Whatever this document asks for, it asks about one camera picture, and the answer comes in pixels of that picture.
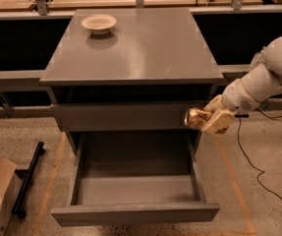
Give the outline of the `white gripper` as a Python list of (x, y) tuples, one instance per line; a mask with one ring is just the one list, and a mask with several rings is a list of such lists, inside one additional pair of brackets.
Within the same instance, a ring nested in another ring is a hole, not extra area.
[[(224, 105), (229, 110), (221, 110)], [(236, 113), (238, 115), (247, 115), (258, 106), (259, 103), (248, 94), (241, 80), (236, 79), (224, 89), (222, 95), (216, 95), (204, 107), (205, 111), (213, 114), (201, 130), (207, 134), (216, 134), (228, 128), (234, 121)]]

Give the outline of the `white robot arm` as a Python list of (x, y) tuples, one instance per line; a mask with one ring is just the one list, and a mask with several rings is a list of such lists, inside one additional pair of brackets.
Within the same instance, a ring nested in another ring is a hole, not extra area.
[(212, 115), (201, 130), (215, 134), (226, 129), (236, 115), (246, 115), (269, 97), (281, 93), (282, 36), (263, 47), (253, 59), (253, 68), (204, 107)]

